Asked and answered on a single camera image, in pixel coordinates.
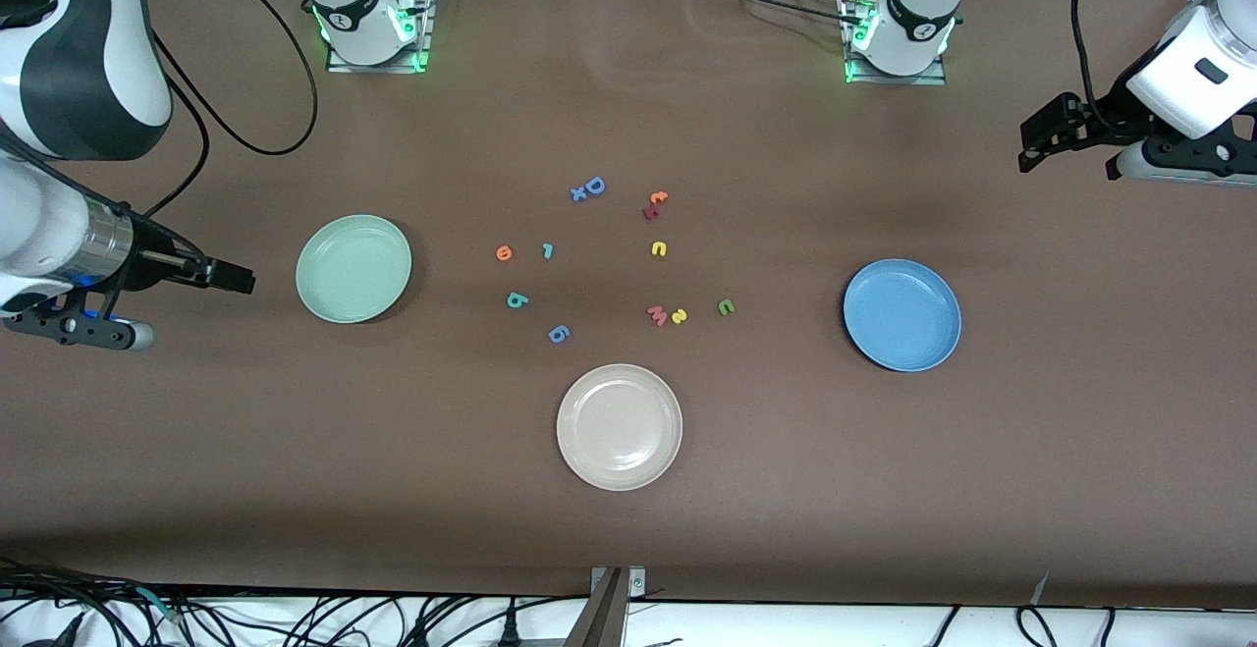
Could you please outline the mint green plate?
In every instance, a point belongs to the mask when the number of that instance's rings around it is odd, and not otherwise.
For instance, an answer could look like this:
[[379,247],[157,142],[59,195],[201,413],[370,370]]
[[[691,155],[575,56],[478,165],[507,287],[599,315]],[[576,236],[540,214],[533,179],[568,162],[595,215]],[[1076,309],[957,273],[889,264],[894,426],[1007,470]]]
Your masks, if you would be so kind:
[[333,219],[302,246],[295,290],[310,314],[334,324],[370,322],[403,296],[414,256],[390,219],[352,214]]

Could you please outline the brown table cover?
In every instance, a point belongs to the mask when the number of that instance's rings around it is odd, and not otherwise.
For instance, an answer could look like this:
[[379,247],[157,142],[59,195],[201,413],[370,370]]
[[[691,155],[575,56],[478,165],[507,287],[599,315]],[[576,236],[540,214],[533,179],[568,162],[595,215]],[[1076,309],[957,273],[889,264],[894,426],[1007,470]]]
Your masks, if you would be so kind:
[[[0,330],[0,554],[497,594],[636,564],[733,601],[1017,604],[1050,572],[1050,604],[1257,608],[1257,188],[1110,182],[1101,147],[1019,173],[1019,123],[1077,84],[1067,4],[964,0],[916,87],[848,83],[833,29],[740,0],[441,0],[427,73],[321,73],[309,142],[216,136],[162,210],[251,295],[123,296],[143,352]],[[414,266],[334,324],[295,265],[352,214]],[[885,258],[957,294],[936,368],[846,334]],[[554,433],[613,362],[683,407],[628,492]]]

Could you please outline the blue plate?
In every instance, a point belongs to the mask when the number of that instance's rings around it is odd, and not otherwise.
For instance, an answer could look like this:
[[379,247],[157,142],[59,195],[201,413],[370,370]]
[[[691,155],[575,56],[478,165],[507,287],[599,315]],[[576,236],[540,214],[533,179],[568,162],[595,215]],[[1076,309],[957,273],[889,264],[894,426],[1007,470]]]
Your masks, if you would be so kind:
[[955,291],[913,259],[877,259],[854,274],[843,291],[843,325],[862,356],[899,373],[936,368],[962,340]]

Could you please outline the beige plate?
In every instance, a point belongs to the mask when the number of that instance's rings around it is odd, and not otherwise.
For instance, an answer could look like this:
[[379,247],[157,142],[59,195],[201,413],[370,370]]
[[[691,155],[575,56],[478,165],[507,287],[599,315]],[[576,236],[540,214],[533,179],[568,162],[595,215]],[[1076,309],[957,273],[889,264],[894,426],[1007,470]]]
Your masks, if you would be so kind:
[[561,459],[579,481],[636,491],[672,469],[683,449],[683,407],[655,371],[613,362],[569,384],[554,433]]

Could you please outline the aluminium profile bar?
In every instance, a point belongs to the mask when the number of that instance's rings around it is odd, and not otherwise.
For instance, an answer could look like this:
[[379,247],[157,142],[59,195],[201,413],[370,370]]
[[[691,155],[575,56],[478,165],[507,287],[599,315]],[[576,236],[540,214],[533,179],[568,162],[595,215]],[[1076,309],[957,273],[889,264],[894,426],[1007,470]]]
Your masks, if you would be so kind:
[[605,567],[562,647],[623,647],[632,587],[628,567]]

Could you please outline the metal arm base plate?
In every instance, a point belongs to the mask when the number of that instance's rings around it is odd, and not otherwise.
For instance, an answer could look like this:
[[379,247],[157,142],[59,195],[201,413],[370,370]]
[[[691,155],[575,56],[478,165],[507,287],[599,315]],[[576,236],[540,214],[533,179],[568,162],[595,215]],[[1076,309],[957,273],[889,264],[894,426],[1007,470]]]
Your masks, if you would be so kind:
[[879,0],[837,0],[845,18],[845,79],[848,83],[943,85],[949,34],[955,18],[939,24],[921,24],[914,18],[908,25],[881,13]]
[[316,8],[331,73],[421,74],[436,24],[435,0],[375,0]]

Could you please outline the metal corner bracket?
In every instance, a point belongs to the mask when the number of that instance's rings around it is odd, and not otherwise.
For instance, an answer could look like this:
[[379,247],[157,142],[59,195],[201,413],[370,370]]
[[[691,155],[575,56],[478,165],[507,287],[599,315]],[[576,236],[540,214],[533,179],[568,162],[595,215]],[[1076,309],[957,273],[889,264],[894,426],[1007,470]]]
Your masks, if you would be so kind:
[[[608,567],[592,568],[590,580],[591,595],[596,590],[602,575],[605,575],[606,572],[608,572]],[[626,575],[628,575],[628,597],[632,599],[645,597],[647,588],[646,567],[625,567],[625,572]]]

